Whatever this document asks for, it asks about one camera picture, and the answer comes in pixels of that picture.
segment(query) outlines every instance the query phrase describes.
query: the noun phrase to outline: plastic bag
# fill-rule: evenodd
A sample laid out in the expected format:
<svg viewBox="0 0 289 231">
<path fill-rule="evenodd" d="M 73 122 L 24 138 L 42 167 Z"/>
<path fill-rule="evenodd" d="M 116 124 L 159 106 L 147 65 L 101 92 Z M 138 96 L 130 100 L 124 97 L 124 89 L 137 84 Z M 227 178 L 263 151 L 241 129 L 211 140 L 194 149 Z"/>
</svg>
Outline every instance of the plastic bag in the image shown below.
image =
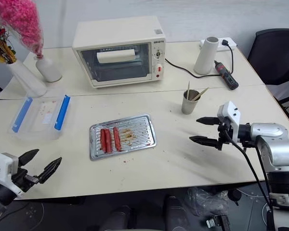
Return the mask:
<svg viewBox="0 0 289 231">
<path fill-rule="evenodd" d="M 187 190 L 184 202 L 195 216 L 208 212 L 223 215 L 227 214 L 229 209 L 227 193 L 228 191 L 222 191 L 211 194 L 198 187 L 192 187 Z"/>
</svg>

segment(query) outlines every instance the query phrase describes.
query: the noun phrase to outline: white table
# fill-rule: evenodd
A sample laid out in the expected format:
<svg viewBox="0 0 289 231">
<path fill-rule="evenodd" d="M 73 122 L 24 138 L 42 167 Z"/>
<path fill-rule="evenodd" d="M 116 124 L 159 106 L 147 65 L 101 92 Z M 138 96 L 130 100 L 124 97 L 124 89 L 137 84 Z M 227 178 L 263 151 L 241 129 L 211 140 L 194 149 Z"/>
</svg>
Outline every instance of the white table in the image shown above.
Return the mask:
<svg viewBox="0 0 289 231">
<path fill-rule="evenodd" d="M 228 100 L 241 111 L 242 124 L 276 122 L 289 130 L 287 117 L 265 85 L 240 86 L 234 91 L 224 87 L 209 89 L 191 115 L 181 113 L 182 97 L 182 90 L 71 97 L 63 134 L 51 142 L 25 142 L 10 137 L 7 129 L 22 101 L 2 100 L 0 152 L 20 156 L 40 148 L 26 165 L 32 175 L 39 174 L 49 162 L 61 156 L 63 160 L 56 173 L 24 196 L 24 199 L 56 198 L 254 181 L 244 157 L 235 147 L 224 145 L 222 151 L 217 151 L 188 138 L 194 135 L 217 138 L 217 126 L 205 126 L 196 123 L 196 119 L 216 116 L 218 107 Z M 155 148 L 94 162 L 89 159 L 91 125 L 143 113 L 151 115 L 158 142 Z M 247 153 L 263 179 L 255 151 L 248 149 Z"/>
<path fill-rule="evenodd" d="M 193 67 L 199 55 L 199 42 L 177 42 L 166 44 L 166 58 L 179 66 L 185 67 L 193 72 Z M 170 90 L 184 90 L 190 81 L 192 88 L 203 89 L 206 87 L 220 88 L 226 87 L 221 77 L 205 77 L 196 79 L 191 77 L 185 71 L 179 70 L 165 63 L 164 78 L 160 81 L 131 84 L 110 88 L 94 89 L 90 86 L 87 77 L 85 77 L 80 64 L 71 48 L 45 49 L 44 55 L 53 59 L 63 78 L 55 83 L 47 83 L 50 87 L 62 87 L 69 96 L 80 95 L 103 95 L 103 94 L 119 94 L 119 93 L 138 93 L 138 92 L 157 92 Z M 228 69 L 231 68 L 230 51 L 218 52 L 216 60 L 222 62 Z M 35 67 L 33 53 L 30 53 L 24 64 L 38 77 L 42 79 L 40 72 Z M 255 71 L 251 68 L 243 54 L 235 48 L 234 50 L 234 78 L 240 86 L 260 85 L 263 82 L 259 79 Z M 22 99 L 25 91 L 21 85 L 13 78 L 8 86 L 0 93 L 0 99 Z"/>
</svg>

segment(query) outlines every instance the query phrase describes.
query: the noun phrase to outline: chair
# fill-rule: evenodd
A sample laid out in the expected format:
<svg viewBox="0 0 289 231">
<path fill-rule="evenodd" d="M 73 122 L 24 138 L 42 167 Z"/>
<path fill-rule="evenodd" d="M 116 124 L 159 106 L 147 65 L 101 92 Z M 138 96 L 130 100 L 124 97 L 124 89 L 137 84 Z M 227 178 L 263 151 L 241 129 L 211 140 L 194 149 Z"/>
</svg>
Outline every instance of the chair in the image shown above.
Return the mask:
<svg viewBox="0 0 289 231">
<path fill-rule="evenodd" d="M 265 84 L 280 85 L 288 82 L 289 29 L 258 31 L 248 61 Z M 289 118 L 289 112 L 282 106 L 289 102 L 289 97 L 276 101 Z"/>
</svg>

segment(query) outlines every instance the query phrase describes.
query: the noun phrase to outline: sticker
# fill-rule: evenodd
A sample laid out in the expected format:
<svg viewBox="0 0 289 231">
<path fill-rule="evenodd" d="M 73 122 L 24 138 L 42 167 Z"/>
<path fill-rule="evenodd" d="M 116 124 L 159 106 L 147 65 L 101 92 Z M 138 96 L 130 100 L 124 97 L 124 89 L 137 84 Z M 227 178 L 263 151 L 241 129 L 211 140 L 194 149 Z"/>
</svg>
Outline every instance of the sticker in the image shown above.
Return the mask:
<svg viewBox="0 0 289 231">
<path fill-rule="evenodd" d="M 49 124 L 51 119 L 52 119 L 52 113 L 46 113 L 46 115 L 44 116 L 43 122 L 42 124 Z"/>
<path fill-rule="evenodd" d="M 157 34 L 157 35 L 160 35 L 163 33 L 161 29 L 156 29 L 154 31 L 155 31 L 155 34 Z"/>
</svg>

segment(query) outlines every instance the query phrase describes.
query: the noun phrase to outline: oven door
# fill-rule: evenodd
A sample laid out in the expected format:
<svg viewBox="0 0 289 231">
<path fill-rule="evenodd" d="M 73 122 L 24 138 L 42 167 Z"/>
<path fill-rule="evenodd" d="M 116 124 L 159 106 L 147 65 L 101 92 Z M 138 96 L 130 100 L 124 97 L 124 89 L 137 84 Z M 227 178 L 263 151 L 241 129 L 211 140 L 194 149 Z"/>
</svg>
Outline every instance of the oven door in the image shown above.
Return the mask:
<svg viewBox="0 0 289 231">
<path fill-rule="evenodd" d="M 148 81 L 151 75 L 151 43 L 80 51 L 93 86 Z"/>
</svg>

